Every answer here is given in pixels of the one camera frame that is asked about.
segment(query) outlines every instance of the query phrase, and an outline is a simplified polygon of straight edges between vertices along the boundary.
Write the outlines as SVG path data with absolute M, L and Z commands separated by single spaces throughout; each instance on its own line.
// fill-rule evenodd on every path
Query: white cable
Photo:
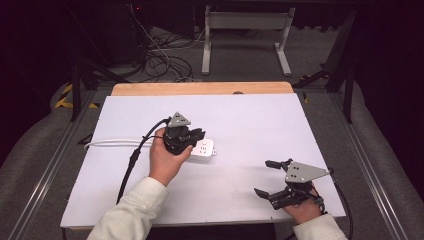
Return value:
M 99 140 L 90 142 L 84 145 L 84 150 L 87 151 L 90 146 L 96 147 L 132 147 L 140 145 L 141 140 L 134 139 L 108 139 L 108 140 Z M 147 141 L 144 143 L 144 146 L 152 145 L 152 141 Z

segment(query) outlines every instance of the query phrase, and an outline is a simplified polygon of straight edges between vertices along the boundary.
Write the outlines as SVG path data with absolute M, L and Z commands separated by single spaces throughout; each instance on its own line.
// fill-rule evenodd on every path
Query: white sleeve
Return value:
M 88 239 L 145 239 L 167 197 L 164 185 L 144 178 L 105 213 Z
M 294 227 L 299 240 L 341 240 L 346 239 L 333 216 L 325 214 Z

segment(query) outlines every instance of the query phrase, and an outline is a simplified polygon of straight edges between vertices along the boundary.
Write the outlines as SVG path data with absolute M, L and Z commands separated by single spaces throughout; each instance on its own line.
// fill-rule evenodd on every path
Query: black cable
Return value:
M 143 147 L 144 143 L 150 138 L 150 134 L 152 134 L 152 132 L 159 127 L 159 125 L 161 125 L 162 123 L 168 123 L 170 121 L 171 118 L 167 118 L 167 119 L 162 119 L 160 122 L 156 123 L 156 125 L 150 129 L 150 131 L 146 134 L 146 136 L 143 136 L 143 140 L 141 140 L 140 145 L 138 146 L 138 148 L 136 148 L 133 152 L 133 154 L 130 157 L 130 162 L 128 163 L 128 168 L 127 171 L 125 172 L 125 176 L 124 179 L 122 180 L 122 184 L 121 184 L 121 188 L 119 189 L 119 194 L 118 194 L 118 199 L 116 200 L 116 204 L 119 203 L 119 200 L 121 199 L 122 195 L 124 194 L 125 191 L 125 187 L 127 185 L 128 182 L 128 178 L 131 175 L 131 171 L 135 166 L 135 163 L 137 162 L 138 156 L 140 155 L 140 150 Z

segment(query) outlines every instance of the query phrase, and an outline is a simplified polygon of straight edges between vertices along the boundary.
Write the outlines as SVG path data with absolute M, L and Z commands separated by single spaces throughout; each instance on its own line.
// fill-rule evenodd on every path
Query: power outlet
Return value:
M 215 155 L 216 150 L 214 149 L 213 141 L 211 139 L 203 139 L 197 142 L 188 160 L 209 162 Z

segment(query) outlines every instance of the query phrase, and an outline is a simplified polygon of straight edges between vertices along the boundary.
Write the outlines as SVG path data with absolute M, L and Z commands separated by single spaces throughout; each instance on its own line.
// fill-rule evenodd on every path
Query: person's arm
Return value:
M 294 232 L 299 240 L 346 239 L 334 218 L 330 214 L 322 215 L 319 206 L 311 199 L 299 206 L 287 206 L 283 209 L 299 224 L 294 227 Z
M 162 137 L 164 129 L 155 135 Z M 154 138 L 150 148 L 149 177 L 125 194 L 119 204 L 108 210 L 91 231 L 88 239 L 145 239 L 152 220 L 160 213 L 168 196 L 169 182 L 190 156 L 192 146 L 175 156 L 165 149 L 162 138 Z

